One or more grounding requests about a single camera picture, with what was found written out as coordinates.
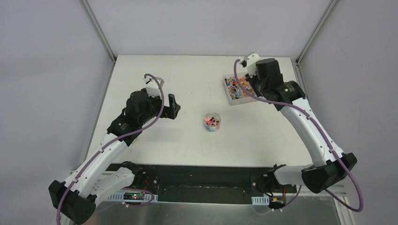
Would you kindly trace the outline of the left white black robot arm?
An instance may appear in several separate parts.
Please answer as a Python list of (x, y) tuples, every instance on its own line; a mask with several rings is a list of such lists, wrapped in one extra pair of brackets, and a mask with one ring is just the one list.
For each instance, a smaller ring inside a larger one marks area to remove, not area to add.
[(57, 209), (56, 223), (61, 216), (76, 225), (85, 223), (97, 206), (124, 187), (139, 189), (143, 184), (143, 171), (128, 162), (113, 175), (100, 179), (115, 158), (158, 119), (175, 119), (181, 106), (175, 95), (168, 95), (169, 105), (164, 105), (163, 91), (154, 96), (148, 88), (131, 93), (126, 107), (110, 124), (96, 150), (64, 181), (54, 180), (49, 186), (53, 206)]

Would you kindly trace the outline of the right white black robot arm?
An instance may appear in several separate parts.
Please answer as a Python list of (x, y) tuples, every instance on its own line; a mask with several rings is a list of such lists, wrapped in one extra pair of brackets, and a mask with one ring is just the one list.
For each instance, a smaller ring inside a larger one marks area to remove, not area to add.
[(340, 182), (357, 164), (353, 153), (345, 153), (327, 134), (314, 115), (305, 93), (295, 81), (285, 82), (274, 58), (261, 59), (252, 53), (241, 62), (247, 69), (245, 79), (256, 97), (271, 101), (294, 127), (311, 157), (302, 166), (275, 166), (267, 178), (267, 188), (278, 192), (287, 184), (306, 186), (320, 193)]

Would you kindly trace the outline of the clear plastic round jar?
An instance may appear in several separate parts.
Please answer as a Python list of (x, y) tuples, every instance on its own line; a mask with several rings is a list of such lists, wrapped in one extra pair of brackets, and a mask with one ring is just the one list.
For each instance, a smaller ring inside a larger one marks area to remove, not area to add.
[(221, 125), (221, 117), (216, 112), (209, 112), (204, 117), (204, 128), (208, 132), (216, 132)]

